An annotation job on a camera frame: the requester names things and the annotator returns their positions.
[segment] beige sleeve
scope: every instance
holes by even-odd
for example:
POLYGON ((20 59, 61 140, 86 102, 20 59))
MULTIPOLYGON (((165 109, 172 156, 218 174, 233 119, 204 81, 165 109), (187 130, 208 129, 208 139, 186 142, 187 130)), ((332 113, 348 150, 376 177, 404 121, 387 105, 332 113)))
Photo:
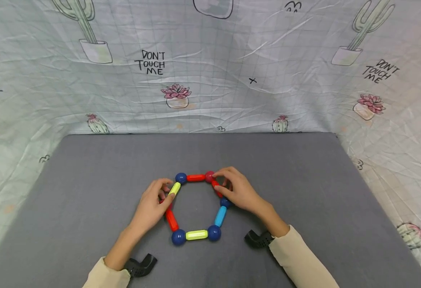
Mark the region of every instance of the beige sleeve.
POLYGON ((126 288, 130 275, 126 269, 115 271, 105 265, 104 258, 95 264, 83 288, 126 288))
POLYGON ((294 227, 290 228, 283 237, 275 237, 269 248, 296 288, 339 288, 300 234, 294 227))

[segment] pink flower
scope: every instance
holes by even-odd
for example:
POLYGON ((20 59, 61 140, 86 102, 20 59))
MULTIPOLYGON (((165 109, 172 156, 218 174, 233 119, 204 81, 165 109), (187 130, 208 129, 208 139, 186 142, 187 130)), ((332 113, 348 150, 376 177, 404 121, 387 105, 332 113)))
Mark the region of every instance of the pink flower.
POLYGON ((382 111, 386 108, 383 106, 383 102, 381 100, 382 99, 380 97, 372 94, 369 94, 368 96, 361 94, 361 99, 357 102, 361 105, 367 106, 367 108, 375 114, 383 114, 382 111))
POLYGON ((174 84, 172 86, 167 86, 167 89, 162 89, 161 91, 165 94, 164 98, 166 99, 183 99, 191 94, 188 88, 184 88, 183 85, 174 84))

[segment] magnetic building toy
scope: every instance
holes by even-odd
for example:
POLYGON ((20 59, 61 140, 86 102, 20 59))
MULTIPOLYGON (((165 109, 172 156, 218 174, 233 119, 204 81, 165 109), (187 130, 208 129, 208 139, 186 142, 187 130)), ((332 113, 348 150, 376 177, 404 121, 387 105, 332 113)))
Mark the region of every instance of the magnetic building toy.
MULTIPOLYGON (((205 174, 198 174, 198 175, 186 175, 185 173, 178 173, 175 176, 175 183, 170 189, 169 193, 177 193, 180 190, 181 185, 184 185, 187 182, 202 182, 205 181, 212 185, 213 188, 219 185, 216 179, 213 177, 214 172, 208 171, 205 174)), ((227 213, 227 209, 233 205, 230 200, 219 192, 214 190, 217 196, 220 198, 220 209, 217 212, 217 216, 215 218, 214 224, 210 225, 207 230, 196 230, 196 231, 188 231, 185 232, 184 230, 180 229, 177 220, 175 220, 174 213, 172 212, 172 205, 169 206, 165 212, 165 218, 169 223, 169 227, 172 230, 172 243, 176 246, 183 245, 187 240, 199 240, 199 239, 209 239, 210 241, 214 242, 220 239, 222 236, 222 231, 220 227, 222 227, 223 220, 225 219, 225 215, 227 213)))

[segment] potted cactus drawing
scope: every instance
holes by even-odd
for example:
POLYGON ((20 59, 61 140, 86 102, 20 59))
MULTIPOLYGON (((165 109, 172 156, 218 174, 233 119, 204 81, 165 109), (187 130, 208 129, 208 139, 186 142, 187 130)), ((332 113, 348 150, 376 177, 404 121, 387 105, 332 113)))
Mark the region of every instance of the potted cactus drawing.
POLYGON ((87 125, 89 125, 90 130, 95 134, 109 134, 110 131, 103 121, 98 119, 95 114, 87 114, 89 119, 87 120, 87 125))
POLYGON ((94 4, 92 0, 83 0, 84 8, 80 0, 52 0, 58 11, 72 20, 78 21, 85 39, 80 39, 82 49, 89 61, 99 64, 113 63, 108 43, 95 38, 94 31, 89 21, 95 18, 94 4))
POLYGON ((403 223, 396 227, 399 235, 406 245, 412 250, 421 247, 421 228, 410 222, 403 223))
POLYGON ((275 121, 273 121, 273 132, 274 133, 285 133, 287 132, 287 116, 280 115, 275 121))
POLYGON ((337 52, 335 52, 334 57, 332 58, 331 63, 334 65, 341 66, 350 66, 354 63, 356 58, 361 54, 362 49, 359 49, 358 46, 363 42, 367 33, 374 32, 377 30, 383 22, 387 20, 390 14, 395 8, 395 4, 390 5, 385 12, 387 4, 390 0, 380 0, 371 14, 364 20, 364 15, 371 5, 371 0, 367 1, 356 14, 356 17, 353 21, 352 28, 357 32, 356 37, 352 40, 348 46, 340 46, 337 52))
POLYGON ((371 120, 376 114, 383 114, 385 109, 382 99, 372 94, 367 96, 361 94, 361 99, 353 106, 353 111, 366 121, 371 120))
POLYGON ((204 15, 226 19, 233 11, 233 0, 193 0, 194 8, 204 15))
POLYGON ((183 85, 174 84, 168 86, 167 89, 162 89, 161 92, 165 94, 166 104, 170 108, 186 108, 190 103, 188 96, 190 96, 190 88, 185 88, 183 85))

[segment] grid pattern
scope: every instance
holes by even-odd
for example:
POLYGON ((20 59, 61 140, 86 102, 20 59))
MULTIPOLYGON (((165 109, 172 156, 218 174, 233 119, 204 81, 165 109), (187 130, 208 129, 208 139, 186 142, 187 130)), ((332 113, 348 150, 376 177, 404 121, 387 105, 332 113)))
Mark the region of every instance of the grid pattern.
MULTIPOLYGON (((304 2, 296 13, 286 3, 234 0, 229 18, 218 19, 192 0, 93 0, 90 27, 113 58, 97 64, 77 21, 51 0, 0 1, 0 239, 41 158, 67 134, 100 125, 110 133, 272 132, 279 115, 290 132, 338 134, 394 224, 421 225, 421 1, 395 2, 351 66, 331 60, 356 36, 365 1, 304 2), (164 52, 163 75, 140 71, 142 50, 164 52), (380 59, 400 70, 379 84, 364 79, 380 59), (175 83, 192 91, 185 108, 170 108, 161 92, 175 83), (353 111, 360 94, 380 96, 384 113, 363 120, 353 111)), ((421 263, 421 249, 414 254, 421 263)))

